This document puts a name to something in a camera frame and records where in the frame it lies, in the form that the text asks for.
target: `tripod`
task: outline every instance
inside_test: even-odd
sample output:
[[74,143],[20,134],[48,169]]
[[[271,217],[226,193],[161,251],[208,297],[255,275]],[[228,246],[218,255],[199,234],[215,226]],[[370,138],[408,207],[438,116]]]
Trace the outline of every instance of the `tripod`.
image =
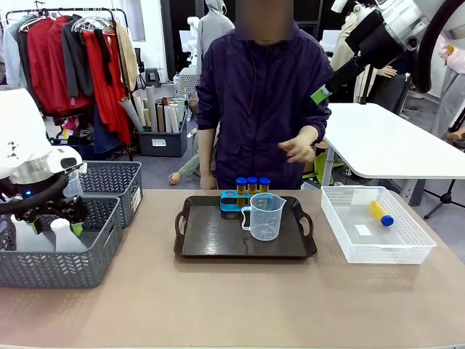
[[426,190],[426,189],[424,190],[425,193],[436,196],[439,200],[441,200],[441,202],[429,214],[424,216],[425,220],[428,220],[444,204],[452,204],[452,205],[456,205],[456,206],[459,206],[459,207],[462,207],[462,208],[465,209],[465,205],[462,205],[462,204],[459,204],[458,202],[452,201],[452,190],[453,190],[453,186],[455,184],[456,184],[456,180],[453,180],[452,183],[449,186],[448,192],[446,194],[442,195],[442,196],[439,196],[439,195],[437,195],[437,194],[435,194],[435,193],[433,193],[433,192],[431,192],[429,190]]

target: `yellow tube with blue cap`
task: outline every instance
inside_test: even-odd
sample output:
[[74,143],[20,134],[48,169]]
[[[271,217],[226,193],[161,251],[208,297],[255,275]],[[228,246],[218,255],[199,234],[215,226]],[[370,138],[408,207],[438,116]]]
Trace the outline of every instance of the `yellow tube with blue cap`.
[[385,227],[390,227],[394,224],[394,218],[389,216],[386,211],[381,207],[379,202],[373,201],[371,203],[371,211],[379,219],[379,222]]

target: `blue cap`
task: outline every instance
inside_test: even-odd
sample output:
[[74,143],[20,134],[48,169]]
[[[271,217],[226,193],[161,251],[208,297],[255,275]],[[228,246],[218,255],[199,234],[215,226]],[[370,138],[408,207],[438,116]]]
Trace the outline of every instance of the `blue cap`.
[[394,224],[394,218],[392,218],[391,216],[384,216],[381,218],[381,224],[385,227],[390,227]]
[[247,185],[247,179],[244,177],[240,177],[235,181],[236,185],[239,185],[240,187],[245,187]]
[[269,187],[270,184],[271,184],[271,179],[270,178],[266,178],[266,177],[260,178],[260,185],[264,185],[264,186]]
[[259,182],[259,179],[257,177],[249,177],[247,178],[247,183],[250,185],[257,185]]

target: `dark gray storage bin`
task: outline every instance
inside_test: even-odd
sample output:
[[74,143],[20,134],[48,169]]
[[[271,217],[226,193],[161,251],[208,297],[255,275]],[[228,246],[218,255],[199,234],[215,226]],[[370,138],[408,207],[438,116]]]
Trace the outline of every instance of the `dark gray storage bin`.
[[86,161],[86,163],[87,173],[79,174],[84,194],[119,197],[121,226],[129,227],[144,196],[142,164],[136,161]]
[[[0,246],[0,286],[85,289],[102,283],[123,239],[118,217],[121,202],[116,197],[99,196],[83,196],[83,200],[88,217],[80,239],[89,249],[80,253],[19,252],[11,250],[11,246],[9,250],[6,245]],[[57,217],[44,215],[39,219],[44,234],[54,242],[50,223]],[[5,241],[15,240],[15,226],[10,222],[9,215],[0,217]]]
[[146,132],[138,132],[140,153],[143,156],[163,156],[180,158],[187,150],[187,120],[184,117],[179,133],[154,133],[150,127]]

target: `white plastic basket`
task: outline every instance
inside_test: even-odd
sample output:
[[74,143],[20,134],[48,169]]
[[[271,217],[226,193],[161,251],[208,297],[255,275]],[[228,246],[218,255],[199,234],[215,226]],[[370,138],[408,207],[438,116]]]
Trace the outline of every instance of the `white plastic basket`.
[[[321,208],[349,263],[421,264],[436,243],[383,187],[322,187]],[[372,214],[377,201],[394,218],[384,227]]]

